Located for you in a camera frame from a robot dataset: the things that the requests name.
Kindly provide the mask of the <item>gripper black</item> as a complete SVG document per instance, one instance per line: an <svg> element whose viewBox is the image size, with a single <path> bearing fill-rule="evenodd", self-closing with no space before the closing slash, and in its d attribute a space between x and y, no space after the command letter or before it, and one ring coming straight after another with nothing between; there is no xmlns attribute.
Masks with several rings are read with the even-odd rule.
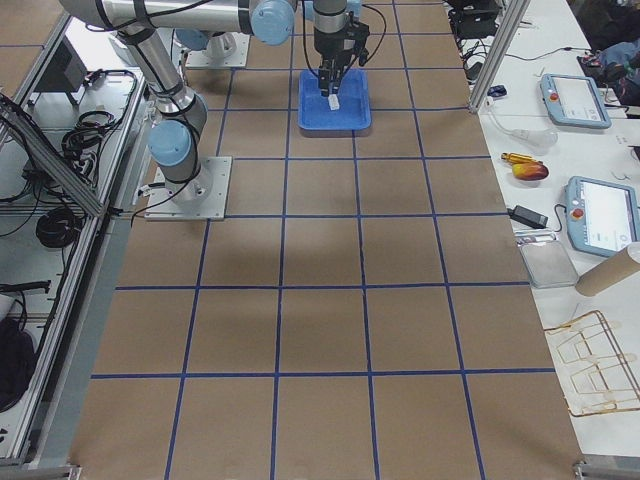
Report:
<svg viewBox="0 0 640 480"><path fill-rule="evenodd" d="M314 30L314 48L320 54L318 88L323 97L338 93L344 70L352 58L353 43L346 29L326 33Z"/></svg>

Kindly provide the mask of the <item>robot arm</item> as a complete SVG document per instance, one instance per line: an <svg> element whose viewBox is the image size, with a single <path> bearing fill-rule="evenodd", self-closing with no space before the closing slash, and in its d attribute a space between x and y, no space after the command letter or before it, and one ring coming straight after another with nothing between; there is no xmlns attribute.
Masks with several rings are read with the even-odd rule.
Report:
<svg viewBox="0 0 640 480"><path fill-rule="evenodd" d="M368 59L369 26L346 1L307 1L313 22L314 49L320 63L313 69L320 94L339 92L343 77L356 61ZM196 1L174 13L172 28L253 35L265 44L282 44L293 31L295 1Z"/></svg>
<svg viewBox="0 0 640 480"><path fill-rule="evenodd" d="M187 86L158 33L161 28L253 35L269 45L291 34L290 1L65 1L90 27L113 32L127 47L155 96L160 116L148 151L164 183L143 215L149 220L224 217L232 160L199 152L207 122L204 99Z"/></svg>

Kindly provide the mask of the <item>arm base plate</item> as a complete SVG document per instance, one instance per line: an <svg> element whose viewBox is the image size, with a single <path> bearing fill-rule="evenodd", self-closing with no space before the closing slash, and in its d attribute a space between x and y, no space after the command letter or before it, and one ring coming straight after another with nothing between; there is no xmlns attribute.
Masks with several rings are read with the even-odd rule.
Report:
<svg viewBox="0 0 640 480"><path fill-rule="evenodd" d="M191 51L187 55L186 68L191 70L215 70L245 68L250 36L229 32L213 36L204 50Z"/></svg>
<svg viewBox="0 0 640 480"><path fill-rule="evenodd" d="M184 189L169 182L165 184L159 167L155 182L164 186L150 192L150 206L144 211L149 221L223 220L226 213L232 158L204 157L200 172Z"/></svg>

